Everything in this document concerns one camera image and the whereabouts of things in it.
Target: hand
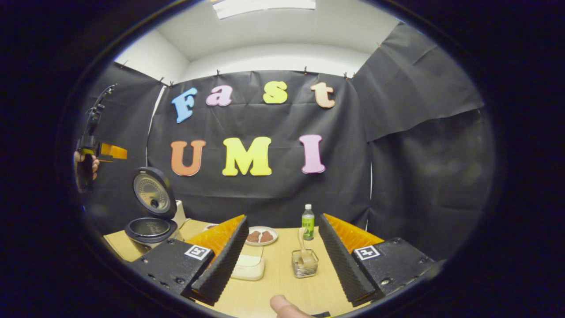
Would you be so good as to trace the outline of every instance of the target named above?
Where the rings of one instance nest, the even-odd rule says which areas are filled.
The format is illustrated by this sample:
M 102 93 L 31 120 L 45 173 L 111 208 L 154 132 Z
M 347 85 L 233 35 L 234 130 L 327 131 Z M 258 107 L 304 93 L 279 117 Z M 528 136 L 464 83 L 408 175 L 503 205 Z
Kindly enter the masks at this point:
M 275 295 L 270 301 L 271 308 L 277 313 L 277 318 L 313 318 L 288 302 L 283 295 Z
M 75 155 L 74 155 L 74 159 L 75 159 L 75 173 L 76 173 L 76 168 L 77 165 L 79 164 L 79 162 L 83 162 L 84 161 L 84 156 L 85 155 L 80 155 L 78 151 L 75 151 Z M 98 165 L 100 164 L 100 161 L 98 159 L 96 159 L 96 156 L 91 155 L 92 156 L 92 180 L 96 180 L 96 177 L 98 176 L 98 174 L 96 173 L 96 170 L 98 170 Z

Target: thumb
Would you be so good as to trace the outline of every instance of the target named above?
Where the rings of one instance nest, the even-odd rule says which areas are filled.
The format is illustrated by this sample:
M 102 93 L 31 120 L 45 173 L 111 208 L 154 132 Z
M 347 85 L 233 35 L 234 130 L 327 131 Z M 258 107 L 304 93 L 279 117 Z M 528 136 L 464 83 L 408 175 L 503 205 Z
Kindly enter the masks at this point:
M 280 318 L 312 318 L 312 316 L 301 311 L 295 305 L 288 302 L 283 295 L 275 295 L 270 301 L 271 308 Z

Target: foam letter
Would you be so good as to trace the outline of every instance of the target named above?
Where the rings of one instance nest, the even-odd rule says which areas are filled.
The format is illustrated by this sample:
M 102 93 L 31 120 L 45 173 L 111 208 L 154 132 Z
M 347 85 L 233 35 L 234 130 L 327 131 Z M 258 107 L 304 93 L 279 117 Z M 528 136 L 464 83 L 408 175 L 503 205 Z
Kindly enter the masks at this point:
M 324 82 L 317 83 L 310 87 L 315 92 L 316 102 L 323 108 L 332 108 L 335 106 L 336 101 L 331 101 L 328 98 L 328 93 L 333 93 L 332 87 L 326 87 Z
M 204 140 L 195 140 L 190 143 L 194 152 L 192 154 L 192 164 L 187 167 L 182 164 L 182 153 L 186 147 L 186 141 L 173 141 L 171 148 L 173 154 L 171 155 L 171 168 L 178 175 L 191 176 L 195 175 L 200 170 L 200 162 L 202 161 L 202 147 L 206 142 Z
M 322 173 L 325 166 L 320 162 L 320 135 L 304 135 L 298 138 L 304 144 L 304 173 Z
M 282 104 L 288 98 L 288 94 L 284 91 L 285 89 L 285 82 L 270 81 L 265 84 L 265 94 L 263 94 L 263 99 L 267 104 Z
M 221 85 L 216 86 L 212 89 L 212 93 L 206 99 L 206 104 L 210 106 L 220 105 L 220 106 L 228 106 L 232 100 L 230 96 L 232 95 L 233 88 L 228 85 Z
M 178 95 L 172 101 L 177 109 L 177 123 L 182 122 L 192 115 L 192 110 L 188 109 L 188 107 L 192 108 L 194 106 L 194 98 L 192 95 L 196 95 L 196 93 L 198 93 L 198 91 L 193 87 L 181 95 Z
M 268 159 L 270 144 L 271 138 L 257 137 L 249 146 L 249 150 L 245 151 L 244 145 L 239 138 L 224 140 L 226 147 L 225 169 L 221 173 L 223 175 L 237 175 L 237 162 L 241 174 L 245 175 L 251 162 L 253 162 L 253 168 L 250 170 L 252 175 L 270 175 L 272 173 Z

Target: blue letter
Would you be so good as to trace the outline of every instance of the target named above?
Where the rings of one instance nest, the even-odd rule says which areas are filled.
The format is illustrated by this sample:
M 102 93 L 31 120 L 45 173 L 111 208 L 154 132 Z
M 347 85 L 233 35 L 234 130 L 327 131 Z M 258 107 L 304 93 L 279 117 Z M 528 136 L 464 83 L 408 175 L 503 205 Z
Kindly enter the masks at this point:
M 192 108 L 192 106 L 194 106 L 194 98 L 192 95 L 196 95 L 196 93 L 198 93 L 198 91 L 193 87 L 172 101 L 177 109 L 177 123 L 182 122 L 192 115 L 192 110 L 189 110 L 188 107 Z

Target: plastic bottle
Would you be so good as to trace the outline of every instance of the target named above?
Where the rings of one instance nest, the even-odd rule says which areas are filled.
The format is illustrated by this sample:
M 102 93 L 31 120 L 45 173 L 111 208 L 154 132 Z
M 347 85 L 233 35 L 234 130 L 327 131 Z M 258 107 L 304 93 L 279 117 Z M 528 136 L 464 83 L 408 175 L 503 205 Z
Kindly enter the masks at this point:
M 314 239 L 314 213 L 311 204 L 306 204 L 305 208 L 306 210 L 302 214 L 302 227 L 306 228 L 304 239 L 312 240 Z

